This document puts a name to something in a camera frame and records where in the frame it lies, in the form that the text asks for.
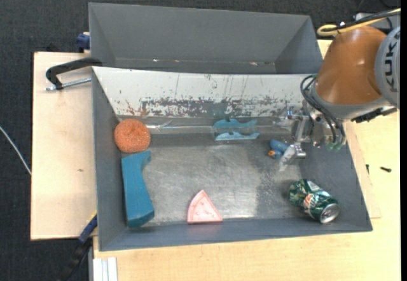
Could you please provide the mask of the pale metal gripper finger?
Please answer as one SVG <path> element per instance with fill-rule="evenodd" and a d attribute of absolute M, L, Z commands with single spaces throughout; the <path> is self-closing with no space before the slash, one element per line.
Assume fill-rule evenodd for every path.
<path fill-rule="evenodd" d="M 292 127 L 300 119 L 300 116 L 300 110 L 283 109 L 276 114 L 274 125 L 280 128 Z"/>
<path fill-rule="evenodd" d="M 279 159 L 279 170 L 285 171 L 289 166 L 295 165 L 300 160 L 305 159 L 306 155 L 301 144 L 291 144 Z"/>

